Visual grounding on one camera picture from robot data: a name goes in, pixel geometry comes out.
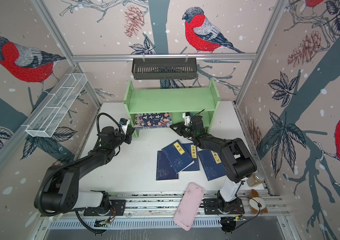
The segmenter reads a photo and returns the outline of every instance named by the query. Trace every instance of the colorful book cover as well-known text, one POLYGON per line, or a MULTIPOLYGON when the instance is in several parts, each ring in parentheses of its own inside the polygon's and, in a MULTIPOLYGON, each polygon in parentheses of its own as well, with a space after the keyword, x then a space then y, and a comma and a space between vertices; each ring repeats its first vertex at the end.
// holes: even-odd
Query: colorful book cover
POLYGON ((185 151, 185 147, 179 142, 179 140, 163 148, 162 151, 165 153, 169 163, 176 173, 179 173, 194 163, 194 158, 185 151))
POLYGON ((183 171, 190 172, 190 171, 199 171, 199 160, 198 160, 198 150, 197 147, 195 146, 195 143, 183 143, 182 144, 185 148, 186 151, 191 155, 191 158, 194 159, 194 163, 186 168, 183 171))
POLYGON ((170 127, 171 124, 171 113, 135 114, 134 127, 138 129, 170 127))
POLYGON ((157 181, 158 180, 171 180, 171 179, 178 179, 178 174, 176 174, 176 172, 170 165, 163 151, 158 151, 157 181))
POLYGON ((218 153, 206 149, 198 151, 198 156, 208 181, 226 175, 218 153))

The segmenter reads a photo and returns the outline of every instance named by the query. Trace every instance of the pink pencil case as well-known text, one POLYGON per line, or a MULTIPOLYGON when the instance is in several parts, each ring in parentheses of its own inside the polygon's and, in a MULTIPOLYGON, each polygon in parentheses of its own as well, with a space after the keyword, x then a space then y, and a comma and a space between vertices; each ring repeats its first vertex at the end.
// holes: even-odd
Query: pink pencil case
POLYGON ((203 188, 193 182, 189 184, 173 218, 178 226, 186 231, 190 230, 198 208, 201 205, 203 195, 203 188))

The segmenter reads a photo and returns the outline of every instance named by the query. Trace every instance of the book stack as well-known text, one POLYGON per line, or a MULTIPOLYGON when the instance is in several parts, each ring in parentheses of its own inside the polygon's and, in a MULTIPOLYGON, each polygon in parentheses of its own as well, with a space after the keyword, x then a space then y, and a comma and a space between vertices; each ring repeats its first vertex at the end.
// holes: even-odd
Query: book stack
POLYGON ((182 144, 177 140, 158 151, 157 180, 179 179, 179 172, 199 171, 198 158, 208 181, 226 175, 218 153, 197 151, 195 143, 182 144))
POLYGON ((181 171, 199 171, 199 161, 194 143, 177 140, 158 151, 157 180, 178 179, 181 171))

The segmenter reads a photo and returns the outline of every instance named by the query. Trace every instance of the pine cone illustration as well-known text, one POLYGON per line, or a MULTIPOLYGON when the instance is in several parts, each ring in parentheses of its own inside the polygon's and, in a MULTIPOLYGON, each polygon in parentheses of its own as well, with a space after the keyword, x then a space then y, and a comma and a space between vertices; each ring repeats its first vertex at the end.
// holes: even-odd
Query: pine cone illustration
POLYGON ((125 11, 125 34, 129 38, 136 36, 144 24, 143 12, 136 6, 128 6, 125 11))
POLYGON ((314 55, 320 49, 321 36, 318 31, 313 31, 311 34, 306 35, 294 50, 292 54, 287 58, 287 65, 292 64, 293 67, 304 62, 309 62, 314 57, 314 55))
POLYGON ((260 132, 260 128, 254 122, 254 118, 252 120, 247 119, 247 128, 249 130, 250 136, 254 142, 255 147, 257 147, 262 141, 262 133, 260 132))

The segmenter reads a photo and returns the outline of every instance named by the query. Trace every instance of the glass jar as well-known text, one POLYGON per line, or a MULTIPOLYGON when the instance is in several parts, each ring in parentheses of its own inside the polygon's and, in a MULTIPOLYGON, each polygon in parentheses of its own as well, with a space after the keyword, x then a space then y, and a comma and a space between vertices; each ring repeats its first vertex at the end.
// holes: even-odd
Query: glass jar
POLYGON ((264 181, 265 177, 263 176, 263 174, 260 172, 255 172, 251 175, 251 177, 247 179, 247 184, 249 185, 249 187, 255 187, 259 184, 264 183, 264 181))

